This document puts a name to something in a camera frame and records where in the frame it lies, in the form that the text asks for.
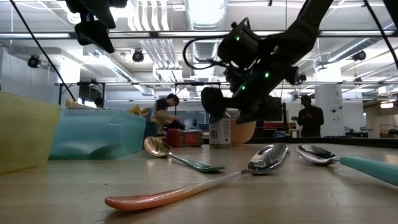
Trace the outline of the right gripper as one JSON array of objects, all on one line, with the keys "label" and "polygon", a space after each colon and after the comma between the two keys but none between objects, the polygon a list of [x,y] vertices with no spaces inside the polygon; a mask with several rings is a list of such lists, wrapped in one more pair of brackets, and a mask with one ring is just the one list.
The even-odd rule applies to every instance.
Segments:
[{"label": "right gripper", "polygon": [[226,107],[244,109],[236,120],[237,124],[244,124],[265,120],[267,105],[262,102],[283,80],[295,84],[297,67],[280,62],[258,63],[246,71],[229,67],[226,79],[230,83],[232,97],[225,102],[221,89],[205,87],[201,91],[201,104],[212,115],[223,115]]}]

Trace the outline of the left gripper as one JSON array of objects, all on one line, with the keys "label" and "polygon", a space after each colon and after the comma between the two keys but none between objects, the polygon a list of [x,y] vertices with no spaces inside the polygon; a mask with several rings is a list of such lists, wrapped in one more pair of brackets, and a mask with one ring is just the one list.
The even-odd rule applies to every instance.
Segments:
[{"label": "left gripper", "polygon": [[116,24],[110,8],[125,8],[127,0],[66,0],[65,2],[70,12],[80,15],[81,21],[75,26],[79,44],[94,44],[107,52],[114,52],[108,28],[115,28]]}]

